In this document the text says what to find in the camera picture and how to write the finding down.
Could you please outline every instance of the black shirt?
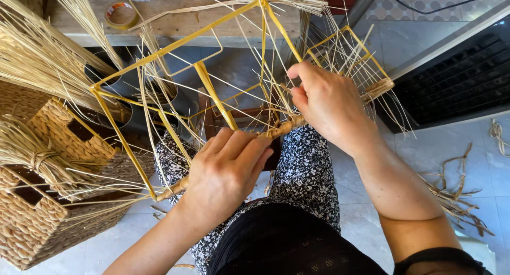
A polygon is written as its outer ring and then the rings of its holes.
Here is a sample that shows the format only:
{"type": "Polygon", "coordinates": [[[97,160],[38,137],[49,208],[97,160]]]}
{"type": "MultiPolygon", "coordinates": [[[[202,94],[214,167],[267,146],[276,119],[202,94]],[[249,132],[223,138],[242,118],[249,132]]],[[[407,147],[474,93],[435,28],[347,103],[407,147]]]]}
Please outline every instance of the black shirt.
{"type": "MultiPolygon", "coordinates": [[[[483,270],[468,253],[441,247],[413,254],[395,265],[394,274],[475,275],[483,270]]],[[[248,210],[232,223],[213,253],[207,274],[386,272],[325,221],[298,207],[266,204],[248,210]]]]}

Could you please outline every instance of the wooden table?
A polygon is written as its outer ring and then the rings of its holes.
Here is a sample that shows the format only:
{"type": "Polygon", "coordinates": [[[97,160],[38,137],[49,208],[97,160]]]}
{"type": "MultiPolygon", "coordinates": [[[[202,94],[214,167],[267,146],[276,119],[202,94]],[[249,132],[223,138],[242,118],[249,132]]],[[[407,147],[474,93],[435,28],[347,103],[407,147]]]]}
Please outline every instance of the wooden table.
{"type": "MultiPolygon", "coordinates": [[[[100,22],[103,23],[105,28],[105,34],[110,40],[113,46],[124,46],[124,45],[136,45],[141,44],[139,33],[140,29],[133,31],[128,30],[116,30],[108,26],[105,22],[105,10],[106,8],[120,0],[89,0],[92,8],[95,12],[96,17],[100,22]]],[[[155,14],[174,10],[184,7],[202,6],[216,3],[214,0],[152,0],[149,2],[135,2],[135,6],[140,11],[140,14],[144,19],[148,19],[155,14]]],[[[297,39],[299,37],[299,11],[296,8],[277,4],[285,11],[281,11],[273,8],[275,13],[278,13],[279,21],[286,29],[291,39],[297,39]]],[[[239,8],[241,5],[234,5],[234,8],[239,8]]],[[[226,7],[212,8],[208,10],[196,11],[196,12],[185,12],[178,14],[168,14],[155,21],[153,21],[152,28],[159,40],[160,46],[164,47],[170,43],[181,39],[200,28],[212,23],[214,20],[231,12],[226,7]]],[[[98,44],[90,37],[89,34],[74,20],[74,18],[62,7],[56,0],[48,0],[48,16],[51,24],[60,30],[62,33],[67,35],[72,40],[76,41],[82,46],[98,46],[98,44]]],[[[259,7],[253,8],[250,11],[244,13],[248,19],[261,27],[262,14],[259,7]]],[[[260,48],[262,45],[262,32],[253,24],[251,24],[245,18],[239,16],[239,22],[243,28],[246,37],[250,41],[253,47],[260,48]]],[[[274,24],[270,21],[271,32],[277,31],[274,24]]],[[[238,47],[247,48],[246,40],[243,37],[238,24],[234,19],[227,21],[224,24],[220,24],[214,29],[216,35],[219,37],[221,45],[224,47],[238,47]]],[[[281,46],[284,41],[282,35],[277,32],[275,39],[277,46],[281,46]]],[[[219,46],[217,40],[213,36],[212,32],[209,31],[195,40],[187,43],[188,46],[219,46]]]]}

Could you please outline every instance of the black cable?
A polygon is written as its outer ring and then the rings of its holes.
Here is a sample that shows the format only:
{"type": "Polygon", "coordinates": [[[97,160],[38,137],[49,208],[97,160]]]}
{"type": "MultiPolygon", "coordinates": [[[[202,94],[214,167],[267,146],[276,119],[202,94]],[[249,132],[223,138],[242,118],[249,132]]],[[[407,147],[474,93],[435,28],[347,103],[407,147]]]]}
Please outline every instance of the black cable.
{"type": "Polygon", "coordinates": [[[448,8],[452,8],[452,7],[456,7],[456,6],[459,6],[459,5],[462,5],[462,4],[465,4],[465,3],[469,3],[469,2],[472,2],[472,1],[475,1],[475,0],[466,0],[466,1],[463,1],[461,3],[457,3],[457,4],[452,4],[452,5],[449,5],[447,7],[443,7],[443,8],[440,8],[440,9],[437,9],[437,10],[433,10],[433,11],[430,11],[430,12],[424,12],[424,11],[419,11],[417,9],[414,9],[412,8],[411,6],[403,3],[402,1],[400,0],[396,0],[398,3],[402,4],[402,6],[404,6],[405,8],[407,9],[411,9],[412,11],[414,12],[418,12],[420,14],[432,14],[432,13],[436,13],[437,11],[441,11],[441,10],[445,10],[445,9],[448,9],[448,8]]]}

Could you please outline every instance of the hand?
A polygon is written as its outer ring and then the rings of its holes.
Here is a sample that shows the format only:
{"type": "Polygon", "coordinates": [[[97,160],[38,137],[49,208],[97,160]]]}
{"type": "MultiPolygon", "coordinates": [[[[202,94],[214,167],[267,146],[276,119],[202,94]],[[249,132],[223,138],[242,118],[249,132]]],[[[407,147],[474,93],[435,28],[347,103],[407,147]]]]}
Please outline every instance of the hand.
{"type": "Polygon", "coordinates": [[[293,65],[287,75],[291,79],[301,77],[301,86],[292,88],[292,101],[304,119],[328,141],[353,158],[382,141],[377,125],[366,116],[351,79],[308,62],[293,65]]]}
{"type": "Polygon", "coordinates": [[[191,162],[186,192],[175,206],[213,230],[245,200],[273,150],[272,139],[222,128],[191,162]]]}

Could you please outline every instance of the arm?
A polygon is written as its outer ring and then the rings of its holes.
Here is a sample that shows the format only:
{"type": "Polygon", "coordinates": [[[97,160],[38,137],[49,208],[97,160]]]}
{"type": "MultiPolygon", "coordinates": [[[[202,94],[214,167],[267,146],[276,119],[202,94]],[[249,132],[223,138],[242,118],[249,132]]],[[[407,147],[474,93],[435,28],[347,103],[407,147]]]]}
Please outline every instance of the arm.
{"type": "Polygon", "coordinates": [[[395,262],[433,247],[461,248],[441,205],[422,179],[389,149],[365,114],[352,80],[302,62],[293,102],[327,140],[354,158],[395,262]]]}
{"type": "Polygon", "coordinates": [[[166,274],[188,249],[224,222],[255,186],[271,139],[223,128],[196,154],[186,192],[172,210],[104,274],[166,274]]]}

